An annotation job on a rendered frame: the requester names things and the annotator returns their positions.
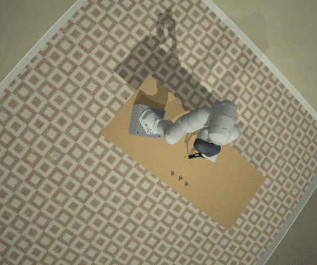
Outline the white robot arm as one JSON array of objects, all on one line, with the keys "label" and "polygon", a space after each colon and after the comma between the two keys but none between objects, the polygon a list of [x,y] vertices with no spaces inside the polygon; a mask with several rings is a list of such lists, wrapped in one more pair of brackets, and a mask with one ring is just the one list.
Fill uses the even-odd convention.
[{"label": "white robot arm", "polygon": [[[203,157],[212,162],[216,161],[217,154],[221,151],[220,145],[226,145],[240,135],[240,129],[235,124],[237,106],[230,100],[213,104],[211,109],[205,107],[194,109],[184,114],[185,116],[182,115],[174,123],[153,113],[151,109],[146,109],[138,119],[147,134],[163,134],[165,141],[174,145],[185,134],[200,130],[193,146]],[[205,127],[209,123],[210,126]],[[212,143],[209,143],[210,140]]]}]

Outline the tan flat mat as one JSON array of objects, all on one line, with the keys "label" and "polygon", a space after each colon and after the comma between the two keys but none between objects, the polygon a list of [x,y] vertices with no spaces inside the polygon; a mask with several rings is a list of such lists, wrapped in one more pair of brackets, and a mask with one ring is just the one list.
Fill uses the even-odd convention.
[{"label": "tan flat mat", "polygon": [[201,163],[204,158],[202,157],[198,157],[197,159],[192,158],[191,160],[188,159],[189,155],[195,154],[195,153],[199,153],[198,151],[196,151],[195,149],[193,149],[186,157],[185,160],[193,167],[195,168],[199,163]]}]

